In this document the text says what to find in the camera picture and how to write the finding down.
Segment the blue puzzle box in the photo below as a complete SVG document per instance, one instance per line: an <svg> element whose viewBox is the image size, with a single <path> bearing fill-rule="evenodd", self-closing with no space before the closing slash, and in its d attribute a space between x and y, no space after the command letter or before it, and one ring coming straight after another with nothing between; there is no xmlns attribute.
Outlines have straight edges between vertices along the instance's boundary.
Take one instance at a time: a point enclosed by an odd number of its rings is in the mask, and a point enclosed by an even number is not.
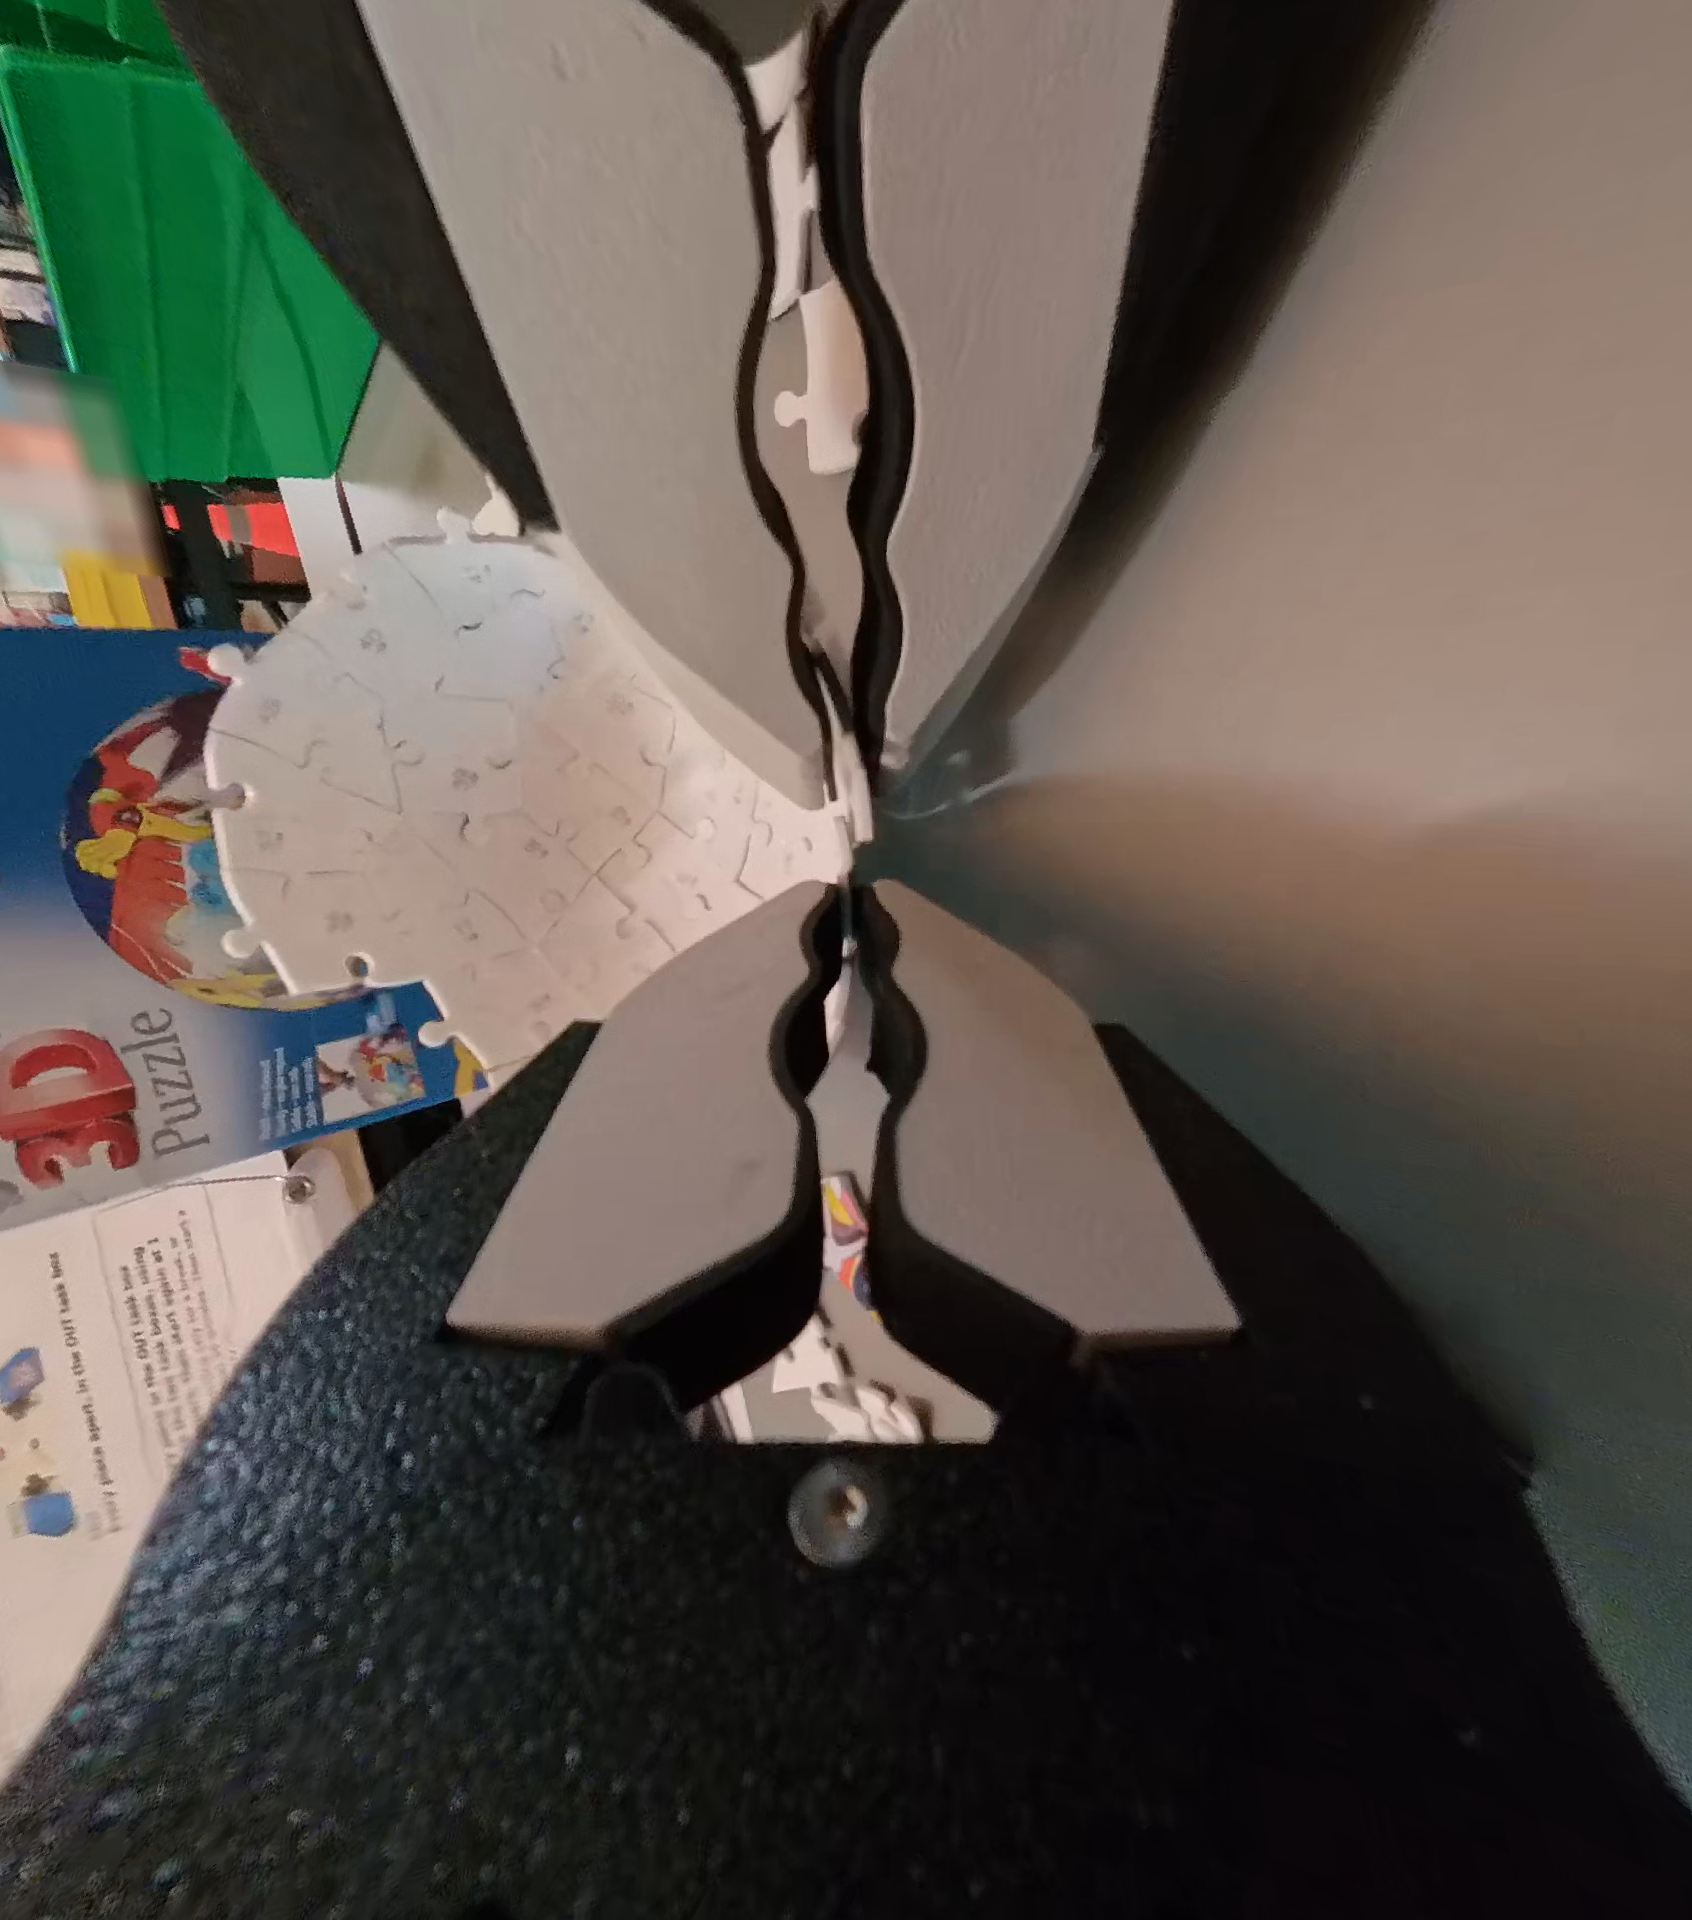
<svg viewBox="0 0 1692 1920"><path fill-rule="evenodd" d="M231 956L223 634L0 626L0 1233L473 1092L421 985Z"/></svg>

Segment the green plastic bin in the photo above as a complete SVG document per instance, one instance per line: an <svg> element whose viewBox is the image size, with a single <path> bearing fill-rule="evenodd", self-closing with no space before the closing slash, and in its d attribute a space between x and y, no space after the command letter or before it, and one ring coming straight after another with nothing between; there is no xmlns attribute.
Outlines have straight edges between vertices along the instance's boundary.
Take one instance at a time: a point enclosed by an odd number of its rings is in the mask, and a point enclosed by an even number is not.
<svg viewBox="0 0 1692 1920"><path fill-rule="evenodd" d="M0 3L0 130L65 359L109 391L138 475L332 479L377 334L159 4Z"/></svg>

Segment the white puzzle piece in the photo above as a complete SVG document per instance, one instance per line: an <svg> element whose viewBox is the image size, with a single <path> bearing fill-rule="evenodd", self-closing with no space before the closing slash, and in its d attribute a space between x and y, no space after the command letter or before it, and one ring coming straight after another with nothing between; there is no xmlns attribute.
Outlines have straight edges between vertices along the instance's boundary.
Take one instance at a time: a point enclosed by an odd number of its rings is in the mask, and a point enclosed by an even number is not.
<svg viewBox="0 0 1692 1920"><path fill-rule="evenodd" d="M807 1413L837 1443L885 1446L929 1443L926 1408L891 1386L862 1379L821 1310L814 1310L793 1340L772 1361L768 1390L773 1396L804 1400Z"/></svg>
<svg viewBox="0 0 1692 1920"><path fill-rule="evenodd" d="M857 466L872 385L862 329L837 279L798 299L805 385L773 395L772 418L799 428L814 477L844 477Z"/></svg>
<svg viewBox="0 0 1692 1920"><path fill-rule="evenodd" d="M772 265L765 317L772 322L793 310L807 286L810 223L818 210L807 130L814 43L816 25L805 20L772 54L746 67L765 157Z"/></svg>

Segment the wooden board with instruction sheet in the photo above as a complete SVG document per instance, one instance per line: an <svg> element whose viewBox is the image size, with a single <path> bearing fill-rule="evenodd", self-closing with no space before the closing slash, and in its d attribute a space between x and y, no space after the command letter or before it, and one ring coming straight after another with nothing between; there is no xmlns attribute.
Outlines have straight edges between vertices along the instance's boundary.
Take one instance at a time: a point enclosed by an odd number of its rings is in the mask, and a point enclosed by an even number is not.
<svg viewBox="0 0 1692 1920"><path fill-rule="evenodd" d="M0 1787L214 1403L367 1194L316 1147L0 1231Z"/></svg>

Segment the small yellow bin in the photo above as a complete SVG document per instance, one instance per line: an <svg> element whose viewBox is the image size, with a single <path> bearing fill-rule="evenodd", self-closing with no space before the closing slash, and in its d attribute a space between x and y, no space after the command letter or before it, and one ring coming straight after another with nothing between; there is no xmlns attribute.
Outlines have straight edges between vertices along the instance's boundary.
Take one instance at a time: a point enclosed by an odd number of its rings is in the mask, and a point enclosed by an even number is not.
<svg viewBox="0 0 1692 1920"><path fill-rule="evenodd" d="M87 630L175 630L170 593L157 573L133 573L89 550L59 556L68 612Z"/></svg>

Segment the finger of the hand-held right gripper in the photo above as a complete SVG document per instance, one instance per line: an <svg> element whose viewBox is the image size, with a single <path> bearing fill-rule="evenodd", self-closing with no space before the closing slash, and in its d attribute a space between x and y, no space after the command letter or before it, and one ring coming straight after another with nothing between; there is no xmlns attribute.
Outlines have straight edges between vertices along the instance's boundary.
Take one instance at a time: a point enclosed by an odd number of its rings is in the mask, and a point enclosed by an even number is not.
<svg viewBox="0 0 1692 1920"><path fill-rule="evenodd" d="M1097 466L1174 10L842 4L818 43L818 220L867 375L844 522L874 776L948 733Z"/></svg>
<svg viewBox="0 0 1692 1920"><path fill-rule="evenodd" d="M773 263L746 72L812 6L357 13L548 497L521 517L721 748L818 806L804 570L754 428Z"/></svg>

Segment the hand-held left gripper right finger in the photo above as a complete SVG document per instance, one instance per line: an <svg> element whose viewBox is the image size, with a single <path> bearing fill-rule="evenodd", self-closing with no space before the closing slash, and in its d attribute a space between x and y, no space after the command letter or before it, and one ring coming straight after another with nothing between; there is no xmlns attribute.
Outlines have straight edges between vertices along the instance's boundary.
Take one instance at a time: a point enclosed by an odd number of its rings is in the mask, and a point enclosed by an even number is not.
<svg viewBox="0 0 1692 1920"><path fill-rule="evenodd" d="M872 1303L928 1365L1094 1365L1230 1340L1218 1273L1086 1012L898 880L857 891L885 1105Z"/></svg>

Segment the partly built puzzle ball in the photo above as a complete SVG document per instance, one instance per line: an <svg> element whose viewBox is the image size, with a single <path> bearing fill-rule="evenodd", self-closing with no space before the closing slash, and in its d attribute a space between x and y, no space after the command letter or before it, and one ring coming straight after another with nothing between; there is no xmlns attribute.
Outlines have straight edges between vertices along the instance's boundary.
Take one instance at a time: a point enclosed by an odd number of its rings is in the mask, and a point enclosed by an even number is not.
<svg viewBox="0 0 1692 1920"><path fill-rule="evenodd" d="M423 989L421 1044L511 1071L842 884L854 820L717 745L561 556L441 526L205 657L215 942L291 1001Z"/></svg>

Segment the colourful orange puzzle piece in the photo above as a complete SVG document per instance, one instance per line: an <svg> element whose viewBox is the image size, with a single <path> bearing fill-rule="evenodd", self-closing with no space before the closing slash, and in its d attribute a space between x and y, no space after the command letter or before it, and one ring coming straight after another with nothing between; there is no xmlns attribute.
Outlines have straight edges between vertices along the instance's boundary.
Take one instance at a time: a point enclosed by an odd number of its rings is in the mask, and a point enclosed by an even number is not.
<svg viewBox="0 0 1692 1920"><path fill-rule="evenodd" d="M827 1172L819 1181L823 1210L823 1275L852 1298L862 1315L880 1319L867 1267L872 1226L864 1197L850 1172Z"/></svg>

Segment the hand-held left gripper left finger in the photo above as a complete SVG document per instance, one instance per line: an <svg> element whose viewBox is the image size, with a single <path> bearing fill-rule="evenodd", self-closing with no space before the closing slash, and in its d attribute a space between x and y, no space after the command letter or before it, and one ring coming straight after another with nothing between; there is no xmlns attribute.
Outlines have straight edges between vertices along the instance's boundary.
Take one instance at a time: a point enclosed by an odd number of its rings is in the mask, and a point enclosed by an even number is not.
<svg viewBox="0 0 1692 1920"><path fill-rule="evenodd" d="M758 1371L819 1295L807 1096L846 889L802 880L618 1002L454 1297L449 1333L645 1371Z"/></svg>

